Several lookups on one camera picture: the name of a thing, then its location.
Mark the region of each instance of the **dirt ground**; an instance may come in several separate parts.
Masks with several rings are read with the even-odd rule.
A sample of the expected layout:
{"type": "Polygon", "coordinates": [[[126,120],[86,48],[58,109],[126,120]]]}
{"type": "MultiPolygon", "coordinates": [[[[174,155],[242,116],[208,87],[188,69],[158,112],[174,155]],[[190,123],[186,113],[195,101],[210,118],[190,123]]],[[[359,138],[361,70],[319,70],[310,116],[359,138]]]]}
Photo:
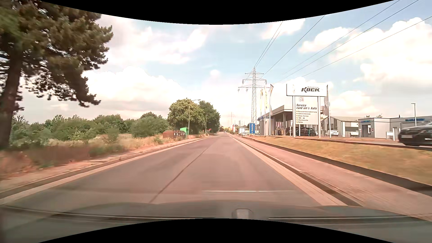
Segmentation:
{"type": "Polygon", "coordinates": [[[432,151],[292,137],[254,139],[432,185],[432,151]]]}

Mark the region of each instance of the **blue sign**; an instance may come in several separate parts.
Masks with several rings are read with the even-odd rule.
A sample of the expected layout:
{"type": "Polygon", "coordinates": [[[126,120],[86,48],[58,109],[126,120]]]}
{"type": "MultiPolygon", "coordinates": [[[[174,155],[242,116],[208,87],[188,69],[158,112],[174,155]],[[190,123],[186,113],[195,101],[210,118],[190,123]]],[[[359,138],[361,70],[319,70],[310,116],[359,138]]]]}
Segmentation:
{"type": "Polygon", "coordinates": [[[255,134],[255,123],[249,123],[249,134],[255,134]]]}
{"type": "MultiPolygon", "coordinates": [[[[424,121],[424,118],[417,118],[417,121],[424,121]]],[[[406,122],[414,122],[415,119],[405,119],[406,122]]]]}

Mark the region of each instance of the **sky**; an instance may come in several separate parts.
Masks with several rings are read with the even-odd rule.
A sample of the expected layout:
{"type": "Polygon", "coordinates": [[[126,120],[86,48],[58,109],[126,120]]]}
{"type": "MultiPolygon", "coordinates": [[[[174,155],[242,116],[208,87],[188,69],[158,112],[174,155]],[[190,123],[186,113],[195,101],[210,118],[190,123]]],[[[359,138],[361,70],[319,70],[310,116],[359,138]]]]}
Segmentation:
{"type": "Polygon", "coordinates": [[[281,26],[276,40],[256,66],[257,72],[264,73],[259,77],[274,86],[273,109],[291,106],[291,97],[286,96],[287,83],[327,83],[331,114],[335,116],[411,117],[413,102],[417,103],[418,116],[432,115],[432,18],[356,52],[431,15],[432,1],[420,0],[356,37],[414,0],[395,2],[329,14],[318,24],[322,16],[286,20],[282,25],[270,22],[215,26],[103,15],[98,23],[113,26],[114,33],[107,44],[108,63],[83,74],[89,78],[90,93],[102,102],[83,108],[76,102],[55,98],[47,101],[22,90],[20,105],[25,110],[20,114],[30,122],[43,122],[56,114],[89,119],[120,114],[127,119],[153,112],[167,117],[170,104],[190,98],[213,104],[223,126],[238,124],[239,120],[247,124],[251,119],[252,92],[238,91],[238,87],[281,26]]]}

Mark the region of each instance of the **lamp post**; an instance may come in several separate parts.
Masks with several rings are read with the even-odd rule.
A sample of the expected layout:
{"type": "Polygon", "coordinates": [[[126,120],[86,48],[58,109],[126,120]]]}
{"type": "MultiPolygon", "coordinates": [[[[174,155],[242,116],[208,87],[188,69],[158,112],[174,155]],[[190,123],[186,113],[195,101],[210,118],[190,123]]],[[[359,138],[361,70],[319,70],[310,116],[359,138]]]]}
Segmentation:
{"type": "Polygon", "coordinates": [[[417,126],[416,104],[415,103],[411,103],[411,104],[414,105],[414,126],[417,126]]]}
{"type": "Polygon", "coordinates": [[[207,116],[209,115],[206,115],[206,136],[207,136],[207,116]]]}
{"type": "Polygon", "coordinates": [[[191,100],[191,101],[189,101],[189,120],[188,120],[188,122],[187,122],[187,135],[189,136],[189,133],[190,133],[190,126],[191,126],[191,103],[192,103],[192,101],[195,101],[195,100],[201,100],[201,99],[194,99],[194,100],[191,100]]]}

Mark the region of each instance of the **tree trunk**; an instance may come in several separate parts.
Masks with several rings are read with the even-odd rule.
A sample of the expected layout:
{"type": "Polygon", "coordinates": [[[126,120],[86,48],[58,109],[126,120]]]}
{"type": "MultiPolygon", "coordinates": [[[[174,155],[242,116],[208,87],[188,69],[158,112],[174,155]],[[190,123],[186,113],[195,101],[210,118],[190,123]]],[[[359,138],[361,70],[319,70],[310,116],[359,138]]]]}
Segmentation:
{"type": "Polygon", "coordinates": [[[21,77],[21,53],[11,55],[6,85],[0,95],[0,150],[9,146],[13,112],[17,110],[16,98],[21,77]]]}

